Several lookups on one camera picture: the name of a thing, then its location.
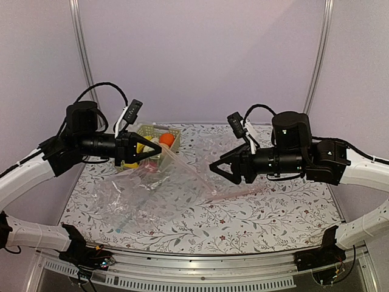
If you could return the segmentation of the clear pink-zipper zip bag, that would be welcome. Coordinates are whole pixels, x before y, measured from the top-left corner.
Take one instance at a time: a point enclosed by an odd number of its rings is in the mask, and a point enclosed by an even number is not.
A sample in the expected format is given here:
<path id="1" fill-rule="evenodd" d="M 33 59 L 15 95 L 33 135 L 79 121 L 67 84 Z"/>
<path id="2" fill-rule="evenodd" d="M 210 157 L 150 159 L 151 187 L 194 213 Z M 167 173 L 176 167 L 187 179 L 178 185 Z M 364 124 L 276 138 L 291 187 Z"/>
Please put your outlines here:
<path id="1" fill-rule="evenodd" d="M 152 171 L 139 166 L 112 175 L 104 181 L 140 185 L 167 204 L 174 215 L 197 203 L 251 195 L 261 189 L 260 186 L 237 186 L 212 175 L 202 175 L 178 155 L 165 147 L 164 149 L 172 158 L 167 168 Z"/>

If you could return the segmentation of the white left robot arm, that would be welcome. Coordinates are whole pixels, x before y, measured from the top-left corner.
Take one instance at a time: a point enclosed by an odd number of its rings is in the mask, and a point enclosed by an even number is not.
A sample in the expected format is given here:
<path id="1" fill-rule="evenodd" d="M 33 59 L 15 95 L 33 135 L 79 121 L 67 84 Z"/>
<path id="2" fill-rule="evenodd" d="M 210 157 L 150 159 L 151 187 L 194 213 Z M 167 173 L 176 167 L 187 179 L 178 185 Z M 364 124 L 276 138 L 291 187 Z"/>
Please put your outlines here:
<path id="1" fill-rule="evenodd" d="M 112 253 L 101 247 L 91 248 L 73 225 L 49 226 L 20 220 L 6 213 L 6 208 L 37 186 L 57 178 L 87 157 L 98 162 L 114 161 L 133 164 L 161 153 L 161 146 L 138 133 L 128 131 L 143 103 L 136 99 L 125 106 L 115 124 L 114 133 L 100 130 L 98 121 L 108 121 L 96 102 L 80 101 L 69 105 L 59 132 L 39 144 L 27 157 L 1 174 L 1 248 L 30 247 L 51 249 L 60 260 L 75 266 L 106 269 L 112 262 Z"/>

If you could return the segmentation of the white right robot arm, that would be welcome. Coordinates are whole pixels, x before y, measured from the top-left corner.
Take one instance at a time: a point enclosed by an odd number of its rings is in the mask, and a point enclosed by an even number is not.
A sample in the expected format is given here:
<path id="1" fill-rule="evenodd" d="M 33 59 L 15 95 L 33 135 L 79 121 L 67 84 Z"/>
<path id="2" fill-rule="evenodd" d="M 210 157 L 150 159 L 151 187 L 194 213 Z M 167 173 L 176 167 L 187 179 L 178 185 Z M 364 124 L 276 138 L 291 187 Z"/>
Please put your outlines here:
<path id="1" fill-rule="evenodd" d="M 251 184 L 261 175 L 273 181 L 305 178 L 388 193 L 388 160 L 341 138 L 314 136 L 307 114 L 272 112 L 269 147 L 260 145 L 249 115 L 235 112 L 227 118 L 235 137 L 244 142 L 211 162 L 213 173 L 236 185 Z"/>

